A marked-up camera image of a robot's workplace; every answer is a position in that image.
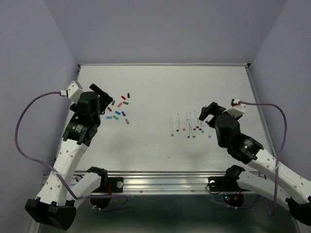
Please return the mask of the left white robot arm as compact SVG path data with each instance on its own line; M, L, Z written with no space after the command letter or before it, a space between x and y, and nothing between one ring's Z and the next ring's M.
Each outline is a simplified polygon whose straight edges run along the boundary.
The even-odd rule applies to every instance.
M90 146L101 124L101 115L112 102L106 92L91 84L84 91L76 83L70 83L65 94L72 101L74 112L62 136L59 155L50 175L35 199L26 202L25 210L38 223L67 230L74 222L77 208L94 189L104 191L108 187L107 172L91 167L81 184L70 188L76 168Z

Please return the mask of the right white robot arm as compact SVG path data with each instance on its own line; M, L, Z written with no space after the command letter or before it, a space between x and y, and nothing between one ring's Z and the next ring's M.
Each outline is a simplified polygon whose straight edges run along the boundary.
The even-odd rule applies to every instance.
M231 101L226 109L212 102L202 108L199 120L215 129L218 146L226 149L235 160L242 162L266 176L266 179L245 172L244 168L232 166L224 176L228 189L247 189L281 205L297 221L311 224L311 182L282 164L283 150L273 156L261 143L241 133L239 119L246 112L248 102L240 99Z

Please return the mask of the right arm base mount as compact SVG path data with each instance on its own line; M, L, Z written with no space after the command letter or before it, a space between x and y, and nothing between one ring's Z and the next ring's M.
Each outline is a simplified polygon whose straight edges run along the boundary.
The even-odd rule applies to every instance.
M223 176L209 177L206 184L206 191L212 195L222 194L225 204L236 209L241 208L244 202L244 191L237 181L240 180L240 175L245 172L245 169L233 165L228 168Z

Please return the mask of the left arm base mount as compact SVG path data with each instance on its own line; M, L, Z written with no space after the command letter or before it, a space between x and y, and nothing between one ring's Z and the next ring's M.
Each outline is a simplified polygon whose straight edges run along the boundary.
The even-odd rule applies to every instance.
M109 178L107 170L92 166L73 187L73 192L78 197L76 207L88 199L92 208L99 212L122 208L128 197L121 194L113 196L113 193L123 192L122 187L117 187L118 182L122 183L123 178Z

